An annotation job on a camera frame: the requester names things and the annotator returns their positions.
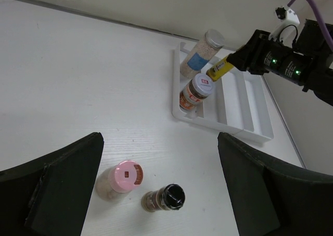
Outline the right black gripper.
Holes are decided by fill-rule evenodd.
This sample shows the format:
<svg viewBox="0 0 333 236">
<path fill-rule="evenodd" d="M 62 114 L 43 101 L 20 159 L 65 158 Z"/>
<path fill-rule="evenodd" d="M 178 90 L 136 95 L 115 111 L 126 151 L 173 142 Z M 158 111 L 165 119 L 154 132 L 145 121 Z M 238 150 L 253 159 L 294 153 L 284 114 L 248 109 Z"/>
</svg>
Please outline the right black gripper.
<svg viewBox="0 0 333 236">
<path fill-rule="evenodd" d="M 228 55 L 227 62 L 253 75 L 272 72 L 292 83 L 304 85 L 312 58 L 270 41 L 268 36 L 268 32 L 255 30 L 246 45 Z"/>
</svg>

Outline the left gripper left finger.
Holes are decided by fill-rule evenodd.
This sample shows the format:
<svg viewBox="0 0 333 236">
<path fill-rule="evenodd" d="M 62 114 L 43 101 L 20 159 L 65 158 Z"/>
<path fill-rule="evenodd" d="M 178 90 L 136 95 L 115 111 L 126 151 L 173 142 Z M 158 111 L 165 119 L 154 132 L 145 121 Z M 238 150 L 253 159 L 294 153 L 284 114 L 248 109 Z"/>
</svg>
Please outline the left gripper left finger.
<svg viewBox="0 0 333 236">
<path fill-rule="evenodd" d="M 103 148 L 94 132 L 1 171 L 1 235 L 80 235 Z"/>
</svg>

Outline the tall jar silver lid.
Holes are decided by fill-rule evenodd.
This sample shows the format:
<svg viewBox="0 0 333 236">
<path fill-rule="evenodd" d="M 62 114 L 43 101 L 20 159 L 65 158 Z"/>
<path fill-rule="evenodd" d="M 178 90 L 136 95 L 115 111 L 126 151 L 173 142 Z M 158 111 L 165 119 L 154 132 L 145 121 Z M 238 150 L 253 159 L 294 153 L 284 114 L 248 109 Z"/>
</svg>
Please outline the tall jar silver lid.
<svg viewBox="0 0 333 236">
<path fill-rule="evenodd" d="M 194 46 L 180 65 L 180 73 L 186 78 L 193 78 L 224 47 L 222 34 L 209 29 L 203 38 Z"/>
</svg>

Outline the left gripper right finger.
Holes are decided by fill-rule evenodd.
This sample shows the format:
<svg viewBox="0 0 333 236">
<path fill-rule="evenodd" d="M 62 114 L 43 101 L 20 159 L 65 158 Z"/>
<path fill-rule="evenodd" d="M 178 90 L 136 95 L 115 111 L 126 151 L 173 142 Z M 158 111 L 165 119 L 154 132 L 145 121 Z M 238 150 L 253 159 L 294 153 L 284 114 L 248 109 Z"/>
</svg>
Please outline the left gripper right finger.
<svg viewBox="0 0 333 236">
<path fill-rule="evenodd" d="M 239 235 L 332 235 L 332 176 L 282 161 L 228 133 L 218 150 Z"/>
</svg>

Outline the yellow bottle cork cap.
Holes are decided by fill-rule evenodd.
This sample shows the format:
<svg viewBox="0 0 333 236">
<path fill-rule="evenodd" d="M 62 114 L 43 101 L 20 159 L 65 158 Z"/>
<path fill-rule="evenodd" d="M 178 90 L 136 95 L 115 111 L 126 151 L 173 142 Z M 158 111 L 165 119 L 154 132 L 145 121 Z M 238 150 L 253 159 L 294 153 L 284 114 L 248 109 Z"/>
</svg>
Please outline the yellow bottle cork cap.
<svg viewBox="0 0 333 236">
<path fill-rule="evenodd" d="M 211 67 L 207 72 L 206 75 L 213 81 L 216 82 L 220 79 L 223 75 L 229 72 L 234 66 L 227 62 L 227 58 L 223 58 L 221 61 L 216 63 L 213 67 Z"/>
</svg>

